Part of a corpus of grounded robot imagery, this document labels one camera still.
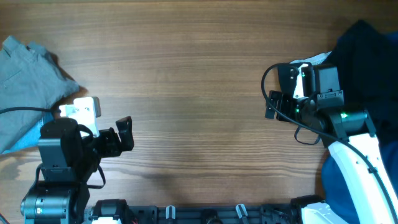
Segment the grey shorts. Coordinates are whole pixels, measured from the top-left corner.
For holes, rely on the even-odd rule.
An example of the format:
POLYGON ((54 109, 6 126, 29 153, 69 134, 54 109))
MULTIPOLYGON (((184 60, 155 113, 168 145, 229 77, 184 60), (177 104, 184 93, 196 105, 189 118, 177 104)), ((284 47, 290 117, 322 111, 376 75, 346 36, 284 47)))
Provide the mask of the grey shorts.
MULTIPOLYGON (((24 45, 11 35, 2 43, 2 110, 50 109, 78 91, 79 84, 63 75, 45 47, 35 42, 24 45)), ((1 153, 10 149, 45 113, 51 112, 18 110, 1 114, 1 153)))

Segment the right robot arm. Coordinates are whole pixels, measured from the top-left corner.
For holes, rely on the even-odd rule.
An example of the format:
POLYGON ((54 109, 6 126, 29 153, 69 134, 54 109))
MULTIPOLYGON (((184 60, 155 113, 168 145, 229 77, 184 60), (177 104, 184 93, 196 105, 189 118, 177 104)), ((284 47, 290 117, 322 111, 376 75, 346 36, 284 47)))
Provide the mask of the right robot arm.
POLYGON ((333 65, 277 63, 292 90, 266 91, 266 118, 278 117, 317 134, 343 174, 360 223, 397 223, 397 195, 379 150, 376 128, 365 108, 345 104, 333 65))

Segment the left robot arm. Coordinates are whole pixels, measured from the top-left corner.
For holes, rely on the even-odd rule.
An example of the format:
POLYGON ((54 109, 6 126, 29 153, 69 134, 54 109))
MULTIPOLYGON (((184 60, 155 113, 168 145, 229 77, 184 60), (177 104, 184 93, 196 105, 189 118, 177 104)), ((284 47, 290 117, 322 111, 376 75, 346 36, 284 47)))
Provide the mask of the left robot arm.
POLYGON ((116 129, 103 129, 95 136, 72 118, 59 118, 40 129, 41 164, 21 202, 25 223, 83 223, 90 198, 92 173, 102 173, 103 158, 119 157, 134 147, 132 118, 116 121, 116 129))

